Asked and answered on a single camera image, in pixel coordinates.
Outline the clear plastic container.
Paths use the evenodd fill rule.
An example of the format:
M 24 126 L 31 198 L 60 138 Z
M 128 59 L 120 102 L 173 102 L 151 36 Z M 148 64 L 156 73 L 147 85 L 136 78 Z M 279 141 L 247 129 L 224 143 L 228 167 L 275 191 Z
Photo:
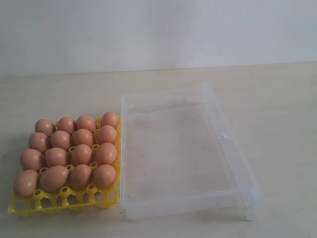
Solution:
M 243 205 L 261 190 L 208 83 L 121 98 L 120 205 L 129 220 Z

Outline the brown egg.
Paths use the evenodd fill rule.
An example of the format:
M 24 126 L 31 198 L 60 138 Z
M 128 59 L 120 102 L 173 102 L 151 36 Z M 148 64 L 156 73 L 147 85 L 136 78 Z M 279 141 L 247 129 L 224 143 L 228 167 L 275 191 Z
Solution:
M 99 144 L 111 143 L 115 144 L 117 142 L 117 131 L 111 125 L 104 125 L 100 128 L 98 132 L 98 142 Z
M 20 165 L 23 170 L 39 171 L 46 166 L 45 156 L 35 149 L 26 149 L 20 155 Z
M 113 166 L 103 164 L 98 166 L 94 171 L 94 181 L 99 188 L 110 187 L 116 179 L 116 170 Z
M 75 166 L 80 164 L 91 164 L 94 161 L 92 148 L 86 144 L 76 146 L 71 154 L 71 161 Z
M 77 165 L 70 174 L 70 187 L 76 191 L 84 190 L 91 182 L 92 175 L 92 169 L 88 165 Z
M 28 139 L 28 146 L 30 149 L 35 149 L 41 153 L 45 153 L 51 148 L 50 138 L 42 132 L 34 132 Z
M 66 131 L 58 130 L 51 135 L 51 145 L 67 151 L 73 146 L 72 136 Z
M 40 176 L 40 189 L 48 193 L 57 193 L 65 186 L 69 177 L 69 170 L 63 166 L 53 166 Z
M 93 133 L 87 129 L 79 129 L 75 132 L 73 132 L 73 142 L 75 146 L 78 146 L 80 144 L 88 145 L 89 147 L 92 147 L 94 144 L 94 136 Z

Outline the brown egg second row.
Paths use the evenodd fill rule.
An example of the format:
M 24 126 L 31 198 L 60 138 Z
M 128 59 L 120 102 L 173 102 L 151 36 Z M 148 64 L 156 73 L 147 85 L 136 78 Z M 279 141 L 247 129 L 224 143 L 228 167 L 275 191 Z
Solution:
M 68 164 L 68 153 L 62 148 L 54 147 L 45 152 L 45 160 L 48 168 L 66 166 Z
M 103 143 L 96 150 L 96 160 L 99 165 L 112 165 L 117 156 L 117 148 L 111 143 Z

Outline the brown egg placed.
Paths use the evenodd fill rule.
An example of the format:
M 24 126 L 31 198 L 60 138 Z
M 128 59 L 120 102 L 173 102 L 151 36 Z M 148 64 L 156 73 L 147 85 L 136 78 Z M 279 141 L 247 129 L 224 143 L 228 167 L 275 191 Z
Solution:
M 95 119 L 89 115 L 81 115 L 76 120 L 76 127 L 78 130 L 87 129 L 90 132 L 94 132 L 98 128 Z
M 57 129 L 72 135 L 76 131 L 76 121 L 71 117 L 62 117 L 57 124 Z
M 50 137 L 55 131 L 55 124 L 48 119 L 40 119 L 35 124 L 35 132 L 44 133 L 48 137 Z

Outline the yellow plastic egg tray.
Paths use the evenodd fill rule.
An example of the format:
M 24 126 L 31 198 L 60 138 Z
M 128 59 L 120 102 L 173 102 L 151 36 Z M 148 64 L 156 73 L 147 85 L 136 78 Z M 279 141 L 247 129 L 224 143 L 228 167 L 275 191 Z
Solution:
M 92 181 L 82 191 L 76 191 L 64 186 L 58 193 L 47 193 L 37 189 L 29 198 L 12 196 L 7 212 L 22 217 L 31 217 L 36 213 L 58 214 L 64 209 L 76 212 L 85 211 L 89 207 L 109 209 L 119 202 L 121 181 L 121 116 L 118 117 L 117 143 L 115 144 L 118 156 L 112 164 L 116 171 L 114 183 L 105 189 L 96 186 Z

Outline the brown egg column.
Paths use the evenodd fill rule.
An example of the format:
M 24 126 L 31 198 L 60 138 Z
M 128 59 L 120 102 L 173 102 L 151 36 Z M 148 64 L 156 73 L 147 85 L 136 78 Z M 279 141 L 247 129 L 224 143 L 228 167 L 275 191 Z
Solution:
M 25 170 L 19 174 L 13 183 L 13 192 L 18 197 L 32 196 L 38 188 L 39 174 L 35 170 Z

